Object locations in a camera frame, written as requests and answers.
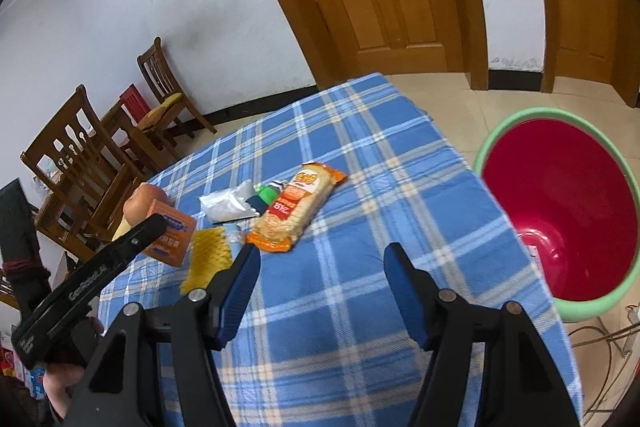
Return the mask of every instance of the silver screw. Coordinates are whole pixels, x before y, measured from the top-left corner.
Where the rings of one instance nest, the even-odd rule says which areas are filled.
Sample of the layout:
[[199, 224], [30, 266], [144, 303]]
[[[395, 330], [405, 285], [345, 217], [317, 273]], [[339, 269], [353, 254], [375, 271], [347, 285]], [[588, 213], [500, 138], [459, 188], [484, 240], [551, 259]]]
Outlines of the silver screw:
[[520, 315], [522, 313], [522, 306], [516, 301], [507, 302], [507, 311], [510, 312], [511, 315]]
[[196, 288], [189, 292], [189, 300], [191, 302], [202, 301], [207, 296], [207, 291], [202, 288]]
[[140, 305], [138, 303], [130, 302], [129, 304], [124, 306], [122, 311], [124, 312], [125, 315], [127, 315], [127, 317], [130, 317], [131, 315], [135, 315], [136, 313], [138, 313], [139, 309], [140, 309]]
[[440, 290], [438, 292], [438, 297], [440, 297], [440, 300], [445, 302], [453, 302], [454, 300], [456, 300], [456, 296], [456, 293], [449, 288], [444, 288], [444, 290]]

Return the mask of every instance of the orange food wrapper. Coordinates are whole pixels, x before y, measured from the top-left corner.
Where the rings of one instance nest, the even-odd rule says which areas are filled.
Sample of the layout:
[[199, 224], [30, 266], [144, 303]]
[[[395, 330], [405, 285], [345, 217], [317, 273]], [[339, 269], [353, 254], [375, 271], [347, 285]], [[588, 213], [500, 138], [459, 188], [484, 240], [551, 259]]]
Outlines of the orange food wrapper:
[[255, 221], [247, 242], [264, 251], [289, 251], [335, 185], [346, 177], [322, 163], [302, 164], [264, 215]]
[[184, 254], [189, 248], [189, 242], [193, 230], [196, 228], [196, 220], [175, 210], [174, 207], [154, 200], [149, 207], [146, 217], [151, 214], [160, 214], [166, 221], [166, 231], [151, 245], [142, 251], [143, 254], [158, 259], [170, 266], [180, 267], [184, 261]]

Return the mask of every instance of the checkered cloth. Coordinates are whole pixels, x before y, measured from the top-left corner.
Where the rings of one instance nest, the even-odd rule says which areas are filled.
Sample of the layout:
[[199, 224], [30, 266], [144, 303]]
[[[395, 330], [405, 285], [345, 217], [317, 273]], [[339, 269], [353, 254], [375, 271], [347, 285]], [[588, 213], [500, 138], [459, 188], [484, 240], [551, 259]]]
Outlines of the checkered cloth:
[[[580, 414], [574, 356], [549, 291], [482, 182], [431, 119], [379, 74], [293, 103], [222, 137], [152, 180], [209, 227], [198, 197], [244, 180], [290, 179], [302, 162], [348, 174], [290, 253], [265, 253], [238, 331], [214, 359], [238, 425], [402, 426], [428, 356], [409, 339], [382, 253], [398, 241], [441, 287], [473, 303], [519, 301]], [[248, 222], [242, 224], [247, 229]], [[122, 306], [175, 302], [187, 273], [139, 255], [102, 293]], [[170, 346], [162, 346], [168, 425], [182, 425]], [[460, 425], [474, 424], [474, 349]]]

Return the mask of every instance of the white plastic bag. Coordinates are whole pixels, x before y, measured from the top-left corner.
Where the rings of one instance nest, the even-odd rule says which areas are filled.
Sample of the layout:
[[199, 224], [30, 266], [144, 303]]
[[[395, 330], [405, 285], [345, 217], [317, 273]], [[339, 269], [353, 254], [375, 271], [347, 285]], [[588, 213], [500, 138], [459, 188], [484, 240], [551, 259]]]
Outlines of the white plastic bag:
[[226, 188], [199, 197], [200, 208], [212, 223], [255, 217], [258, 213], [246, 200], [255, 194], [254, 184], [246, 180], [238, 187]]

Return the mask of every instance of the sponge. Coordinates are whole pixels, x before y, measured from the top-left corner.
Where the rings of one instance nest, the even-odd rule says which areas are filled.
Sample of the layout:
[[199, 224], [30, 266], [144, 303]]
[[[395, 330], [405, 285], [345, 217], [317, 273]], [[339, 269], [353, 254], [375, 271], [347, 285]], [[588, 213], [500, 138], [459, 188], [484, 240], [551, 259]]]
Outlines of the sponge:
[[191, 264], [187, 279], [180, 285], [181, 295], [196, 288], [206, 288], [216, 273], [231, 267], [231, 249], [224, 234], [223, 227], [193, 232]]

